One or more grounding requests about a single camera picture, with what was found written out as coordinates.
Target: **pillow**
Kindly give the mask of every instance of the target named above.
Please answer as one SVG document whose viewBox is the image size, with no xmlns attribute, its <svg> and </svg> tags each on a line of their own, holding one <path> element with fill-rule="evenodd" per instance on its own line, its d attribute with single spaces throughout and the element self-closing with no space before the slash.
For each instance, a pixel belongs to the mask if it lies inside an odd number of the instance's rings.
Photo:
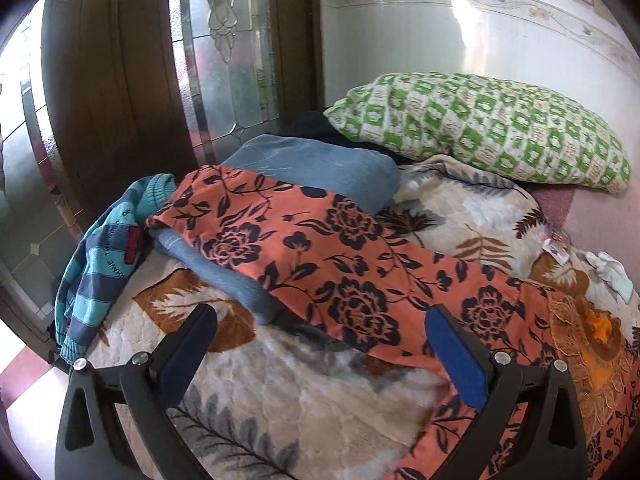
<svg viewBox="0 0 640 480">
<path fill-rule="evenodd" d="M 413 160 L 444 153 L 527 182 L 626 188 L 631 168 L 607 123 L 535 85 L 471 74 L 390 74 L 324 112 L 351 140 Z"/>
</svg>

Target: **blue fabric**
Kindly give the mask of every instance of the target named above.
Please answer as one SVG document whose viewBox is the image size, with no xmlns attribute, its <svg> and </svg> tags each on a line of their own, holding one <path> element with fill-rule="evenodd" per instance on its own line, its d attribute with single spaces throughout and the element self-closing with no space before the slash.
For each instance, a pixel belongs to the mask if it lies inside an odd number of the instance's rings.
<svg viewBox="0 0 640 480">
<path fill-rule="evenodd" d="M 437 308 L 430 308 L 424 318 L 429 344 L 442 362 L 460 398 L 467 406 L 480 411 L 488 399 L 488 385 L 482 368 L 455 330 Z"/>
<path fill-rule="evenodd" d="M 175 189 L 167 173 L 138 180 L 84 234 L 56 295 L 56 341 L 66 362 L 82 357 L 91 344 L 136 268 L 145 219 Z"/>
<path fill-rule="evenodd" d="M 400 172 L 390 157 L 313 139 L 261 135 L 244 143 L 222 164 L 297 186 L 333 191 L 374 216 L 400 186 Z"/>
<path fill-rule="evenodd" d="M 388 156 L 313 139 L 261 135 L 242 145 L 223 165 L 339 193 L 372 215 L 391 200 L 400 184 L 398 167 Z M 159 251 L 238 300 L 256 323 L 268 324 L 286 310 L 257 281 L 208 260 L 172 229 L 152 229 L 150 234 Z"/>
</svg>

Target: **floor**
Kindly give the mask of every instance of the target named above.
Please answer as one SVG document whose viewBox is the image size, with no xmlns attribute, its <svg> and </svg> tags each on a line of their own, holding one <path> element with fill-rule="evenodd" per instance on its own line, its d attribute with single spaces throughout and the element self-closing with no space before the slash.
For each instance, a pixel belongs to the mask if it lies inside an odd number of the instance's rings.
<svg viewBox="0 0 640 480">
<path fill-rule="evenodd" d="M 0 320 L 2 403 L 15 445 L 41 480 L 55 480 L 56 439 L 66 385 L 66 374 L 34 354 Z"/>
</svg>

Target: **white floor tile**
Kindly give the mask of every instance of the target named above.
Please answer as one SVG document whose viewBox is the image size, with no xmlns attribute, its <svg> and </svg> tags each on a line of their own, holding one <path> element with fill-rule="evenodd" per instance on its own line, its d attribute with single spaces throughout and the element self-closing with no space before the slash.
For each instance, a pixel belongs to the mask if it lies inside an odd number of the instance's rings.
<svg viewBox="0 0 640 480">
<path fill-rule="evenodd" d="M 26 345 L 0 320 L 0 373 Z"/>
<path fill-rule="evenodd" d="M 55 480 L 56 439 L 68 377 L 52 368 L 7 410 L 15 445 L 41 480 Z"/>
</svg>

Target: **black cloth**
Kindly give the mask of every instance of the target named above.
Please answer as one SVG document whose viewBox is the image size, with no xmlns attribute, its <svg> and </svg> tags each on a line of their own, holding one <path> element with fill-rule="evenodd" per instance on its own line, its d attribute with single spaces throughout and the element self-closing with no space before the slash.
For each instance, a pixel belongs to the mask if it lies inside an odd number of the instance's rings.
<svg viewBox="0 0 640 480">
<path fill-rule="evenodd" d="M 413 164 L 414 161 L 398 155 L 384 146 L 373 142 L 354 142 L 336 130 L 322 112 L 309 112 L 295 119 L 289 126 L 278 132 L 281 137 L 299 137 L 300 139 L 322 140 L 334 146 L 345 148 L 364 148 L 390 156 L 396 164 Z"/>
</svg>

